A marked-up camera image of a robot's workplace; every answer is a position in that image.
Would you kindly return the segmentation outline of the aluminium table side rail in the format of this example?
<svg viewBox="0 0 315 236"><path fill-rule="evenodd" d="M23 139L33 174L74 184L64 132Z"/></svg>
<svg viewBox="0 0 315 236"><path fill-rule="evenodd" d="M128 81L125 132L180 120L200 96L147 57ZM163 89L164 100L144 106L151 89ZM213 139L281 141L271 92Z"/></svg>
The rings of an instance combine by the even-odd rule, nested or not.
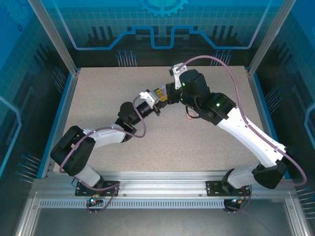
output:
<svg viewBox="0 0 315 236"><path fill-rule="evenodd" d="M50 153L54 146L58 143L58 141L63 136L63 131L65 128L65 124L67 121L68 113L70 110L71 102L73 99L73 95L75 92L76 84L79 78L78 71L77 75L69 75L67 82L65 84L61 100L59 102L59 106L54 118L54 122L51 128L51 132L48 137L47 145L44 150L44 154L41 159L41 163L37 172L36 179L46 178L46 175L49 170L51 157Z"/></svg>
<svg viewBox="0 0 315 236"><path fill-rule="evenodd" d="M256 107L257 107L258 114L262 123L263 130L267 135L269 135L270 137L272 137L274 140L278 142L279 140L276 135L276 131L275 131L272 119L271 119L271 115L269 113L267 103L265 101L265 97L264 97L261 85L259 83L259 79L256 73L254 73L253 75L250 75L248 67L245 66L245 70L247 73L250 87L252 89L253 97L256 103Z"/></svg>

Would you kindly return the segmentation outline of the aluminium lower frame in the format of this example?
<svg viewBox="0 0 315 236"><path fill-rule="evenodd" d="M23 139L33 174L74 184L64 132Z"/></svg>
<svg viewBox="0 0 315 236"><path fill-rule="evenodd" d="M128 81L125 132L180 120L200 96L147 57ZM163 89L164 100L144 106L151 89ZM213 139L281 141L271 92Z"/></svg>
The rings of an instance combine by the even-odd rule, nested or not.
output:
<svg viewBox="0 0 315 236"><path fill-rule="evenodd" d="M315 236L298 200L254 199L242 212L222 209L41 208L31 203L3 236Z"/></svg>

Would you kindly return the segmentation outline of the aluminium frame post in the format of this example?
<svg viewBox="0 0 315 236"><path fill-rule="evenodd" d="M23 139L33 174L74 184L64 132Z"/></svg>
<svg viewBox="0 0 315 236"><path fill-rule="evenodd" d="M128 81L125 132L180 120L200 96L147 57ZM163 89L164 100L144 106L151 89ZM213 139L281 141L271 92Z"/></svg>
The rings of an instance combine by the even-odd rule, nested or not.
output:
<svg viewBox="0 0 315 236"><path fill-rule="evenodd" d="M283 0L282 5L280 6L277 14L275 15L272 23L270 24L269 29L267 30L260 46L258 47L250 65L248 68L248 75L253 77L254 73L258 69L260 63L262 62L264 56L266 55L268 49L273 43L275 37L279 33L283 23L288 17L291 9L293 8L296 0Z"/></svg>
<svg viewBox="0 0 315 236"><path fill-rule="evenodd" d="M41 0L27 0L32 7L35 15L40 21L41 25L45 29L47 35L49 36L51 42L56 48L58 54L66 65L67 69L71 75L76 76L78 73L77 67L72 60L70 53L68 52L57 28L55 27L51 17L49 16L46 8L44 7Z"/></svg>

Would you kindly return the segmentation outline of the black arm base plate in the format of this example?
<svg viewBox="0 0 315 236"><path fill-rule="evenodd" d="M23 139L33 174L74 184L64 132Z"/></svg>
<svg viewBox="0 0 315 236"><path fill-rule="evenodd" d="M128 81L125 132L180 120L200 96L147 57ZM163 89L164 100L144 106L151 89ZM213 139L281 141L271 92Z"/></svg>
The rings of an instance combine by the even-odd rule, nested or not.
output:
<svg viewBox="0 0 315 236"><path fill-rule="evenodd" d="M208 197L232 197L232 196L249 196L251 191L249 186L241 187L239 189L230 186L229 184L222 184L221 181L206 181L206 192Z"/></svg>
<svg viewBox="0 0 315 236"><path fill-rule="evenodd" d="M102 183L98 183L94 188L106 188L110 187L112 185L120 183L119 181L103 181ZM100 193L100 196L102 197L110 197L113 195L115 191L115 188L108 189L106 191L103 191ZM82 183L77 183L76 185L76 190L75 190L75 196L80 196L80 197L88 197L97 194L97 191L91 190L87 187L85 187Z"/></svg>

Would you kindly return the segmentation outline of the aluminium front rail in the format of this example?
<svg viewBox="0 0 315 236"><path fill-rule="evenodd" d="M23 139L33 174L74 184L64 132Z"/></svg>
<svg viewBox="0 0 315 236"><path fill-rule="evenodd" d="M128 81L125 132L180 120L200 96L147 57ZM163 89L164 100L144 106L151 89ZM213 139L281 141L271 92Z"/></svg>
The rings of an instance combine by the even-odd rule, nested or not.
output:
<svg viewBox="0 0 315 236"><path fill-rule="evenodd" d="M120 181L120 199L205 199L208 180L221 180L225 171L101 172L105 180ZM72 178L53 172L34 180L29 198L75 199Z"/></svg>

